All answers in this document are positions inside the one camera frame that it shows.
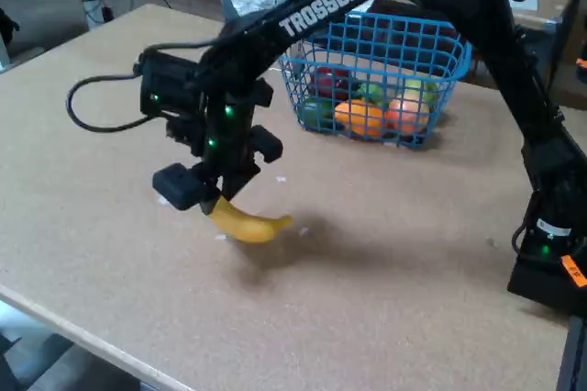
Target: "floor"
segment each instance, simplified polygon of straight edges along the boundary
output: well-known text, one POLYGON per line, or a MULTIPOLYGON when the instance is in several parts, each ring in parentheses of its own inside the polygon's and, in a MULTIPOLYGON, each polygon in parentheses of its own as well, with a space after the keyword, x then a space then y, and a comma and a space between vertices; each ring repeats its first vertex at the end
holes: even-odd
MULTIPOLYGON (((168 0, 172 7, 214 20, 222 20, 222 7, 197 1, 168 0)), ((161 0, 132 0, 134 7, 159 4, 161 0)), ((115 17, 128 11, 130 0, 107 0, 115 17)), ((43 47, 50 50, 87 31, 80 0, 0 0, 0 7, 20 25, 14 40, 8 46, 11 57, 27 50, 43 47)))
MULTIPOLYGON (((174 9, 222 20, 221 6, 194 1, 169 0, 174 9)), ((161 4, 161 0, 133 0, 135 6, 161 4)), ((128 11, 129 0, 108 0, 115 16, 128 11)), ((50 50, 87 31, 80 0, 0 0, 0 7, 20 25, 8 46, 11 57, 37 47, 50 50)), ((33 336, 23 338, 6 354, 9 364, 27 360, 35 347, 33 336)), ((137 389, 127 374, 80 347, 69 349, 36 384, 32 391, 130 391, 137 389)))

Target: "orange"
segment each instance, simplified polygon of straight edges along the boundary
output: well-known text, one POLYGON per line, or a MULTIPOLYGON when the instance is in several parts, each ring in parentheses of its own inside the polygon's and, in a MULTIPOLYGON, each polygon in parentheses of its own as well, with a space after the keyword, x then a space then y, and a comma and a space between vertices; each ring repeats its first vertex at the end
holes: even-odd
POLYGON ((338 104, 334 118, 361 136, 380 137, 383 134, 383 110, 363 100, 338 104))
POLYGON ((403 98, 394 99, 389 104, 385 118, 401 135, 411 135, 426 129, 430 120, 430 106, 419 99, 418 94, 406 93, 403 98))

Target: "red apple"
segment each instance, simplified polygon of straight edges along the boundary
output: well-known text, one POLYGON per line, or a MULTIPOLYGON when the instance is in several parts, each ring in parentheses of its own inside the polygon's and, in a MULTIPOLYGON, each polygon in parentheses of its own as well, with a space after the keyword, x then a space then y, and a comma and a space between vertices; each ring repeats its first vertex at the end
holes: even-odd
POLYGON ((352 93, 349 81, 350 72, 347 69, 318 67, 311 75, 308 92, 340 101, 349 100, 352 93))

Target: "orange label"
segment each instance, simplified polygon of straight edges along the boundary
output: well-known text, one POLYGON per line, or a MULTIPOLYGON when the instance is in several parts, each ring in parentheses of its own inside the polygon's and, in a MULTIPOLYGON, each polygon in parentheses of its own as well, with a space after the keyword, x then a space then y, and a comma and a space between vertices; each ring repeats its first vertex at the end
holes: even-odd
POLYGON ((573 261, 569 255, 563 256, 561 260, 562 265, 565 266, 565 269, 567 269, 567 272, 575 284, 578 287, 585 287, 587 285, 587 278, 585 278, 581 270, 579 270, 579 267, 577 267, 575 261, 573 261))

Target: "plastic fruit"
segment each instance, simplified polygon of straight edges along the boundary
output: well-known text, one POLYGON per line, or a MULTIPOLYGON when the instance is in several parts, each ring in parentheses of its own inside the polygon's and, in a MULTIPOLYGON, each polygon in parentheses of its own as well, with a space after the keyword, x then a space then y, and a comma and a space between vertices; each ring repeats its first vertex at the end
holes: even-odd
POLYGON ((312 73, 308 93, 313 96, 349 100, 350 72, 344 68, 318 67, 312 73))
POLYGON ((361 136, 380 137, 383 134, 383 110, 364 100, 338 104, 335 120, 361 136))
POLYGON ((332 129, 332 99, 326 97, 307 97, 297 107, 300 121, 306 128, 320 130, 332 129))
POLYGON ((208 216, 230 237, 257 244, 273 240, 293 220, 289 215, 276 219, 249 215, 232 206, 223 196, 218 198, 208 216))
POLYGON ((363 100, 377 106, 385 106, 388 100, 380 85, 363 83, 356 93, 363 100))
POLYGON ((406 79, 404 83, 406 94, 417 94, 419 100, 420 91, 422 91, 422 100, 429 105, 434 106, 440 97, 436 84, 427 81, 420 81, 419 79, 406 79))
POLYGON ((403 99, 394 99, 389 104, 385 119, 401 135, 416 134, 426 129, 426 124, 430 120, 430 107, 420 102, 419 98, 416 92, 406 93, 403 99))

